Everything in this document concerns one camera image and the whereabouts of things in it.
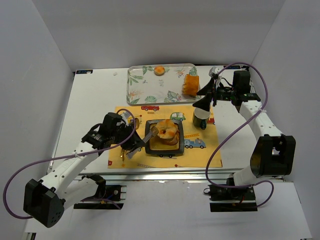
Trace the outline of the glazed bagel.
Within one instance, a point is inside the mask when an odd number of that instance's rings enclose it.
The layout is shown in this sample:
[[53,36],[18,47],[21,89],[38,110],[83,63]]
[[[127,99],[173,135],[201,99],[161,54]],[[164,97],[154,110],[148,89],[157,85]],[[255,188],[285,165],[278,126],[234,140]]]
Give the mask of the glazed bagel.
[[157,136],[161,139],[172,139],[178,131],[178,128],[171,119],[162,120],[155,127],[158,130]]

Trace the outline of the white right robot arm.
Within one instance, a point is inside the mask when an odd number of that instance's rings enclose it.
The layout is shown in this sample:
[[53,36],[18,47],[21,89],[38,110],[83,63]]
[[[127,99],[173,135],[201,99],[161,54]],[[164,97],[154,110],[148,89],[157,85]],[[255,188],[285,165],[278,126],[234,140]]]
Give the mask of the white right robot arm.
[[296,140],[292,135],[283,134],[271,121],[264,110],[266,104],[251,91],[249,71],[233,73],[232,85],[221,85],[221,70],[212,68],[210,81],[197,92],[202,99],[193,104],[196,109],[208,110],[217,101],[230,101],[245,119],[256,138],[256,146],[249,166],[235,172],[221,188],[250,188],[265,182],[266,178],[290,175],[293,168]]

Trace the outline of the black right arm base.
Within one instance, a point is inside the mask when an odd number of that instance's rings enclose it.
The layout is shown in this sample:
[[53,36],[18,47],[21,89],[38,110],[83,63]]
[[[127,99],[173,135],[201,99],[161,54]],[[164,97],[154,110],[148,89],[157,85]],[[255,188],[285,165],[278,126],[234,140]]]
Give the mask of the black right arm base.
[[221,188],[210,184],[203,190],[203,194],[209,197],[212,213],[258,211],[252,188]]

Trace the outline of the orange bread loaf chunk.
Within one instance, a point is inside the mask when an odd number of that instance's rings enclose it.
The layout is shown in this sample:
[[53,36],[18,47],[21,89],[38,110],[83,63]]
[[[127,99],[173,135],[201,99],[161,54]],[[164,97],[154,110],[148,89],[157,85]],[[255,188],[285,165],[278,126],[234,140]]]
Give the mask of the orange bread loaf chunk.
[[199,76],[187,74],[182,85],[182,94],[195,97],[199,90]]

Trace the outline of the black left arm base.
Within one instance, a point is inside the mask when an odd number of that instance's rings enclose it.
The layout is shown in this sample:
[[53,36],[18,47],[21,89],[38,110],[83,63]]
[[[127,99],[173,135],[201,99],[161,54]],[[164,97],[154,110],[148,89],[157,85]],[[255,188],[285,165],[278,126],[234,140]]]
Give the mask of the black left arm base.
[[107,185],[102,198],[89,197],[73,206],[75,210],[121,210],[127,195],[126,185]]

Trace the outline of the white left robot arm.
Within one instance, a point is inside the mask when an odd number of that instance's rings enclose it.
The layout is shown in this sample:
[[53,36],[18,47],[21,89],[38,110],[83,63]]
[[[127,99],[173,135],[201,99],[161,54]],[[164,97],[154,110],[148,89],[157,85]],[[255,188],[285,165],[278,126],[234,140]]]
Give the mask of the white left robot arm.
[[23,210],[47,228],[53,227],[64,211],[86,199],[103,199],[106,180],[94,173],[87,174],[73,184],[74,179],[91,162],[112,146],[120,146],[131,158],[159,131],[152,127],[141,138],[136,121],[129,111],[109,112],[103,122],[95,124],[82,137],[74,153],[40,180],[31,179],[25,186]]

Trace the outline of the herb toast slice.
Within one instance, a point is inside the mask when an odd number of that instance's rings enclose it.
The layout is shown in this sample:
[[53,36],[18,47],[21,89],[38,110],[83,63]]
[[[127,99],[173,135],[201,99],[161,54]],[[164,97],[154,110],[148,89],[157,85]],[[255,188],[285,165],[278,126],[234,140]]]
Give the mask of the herb toast slice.
[[176,132],[166,131],[165,133],[161,134],[159,138],[164,145],[173,146],[179,142],[180,133],[179,131],[176,131]]

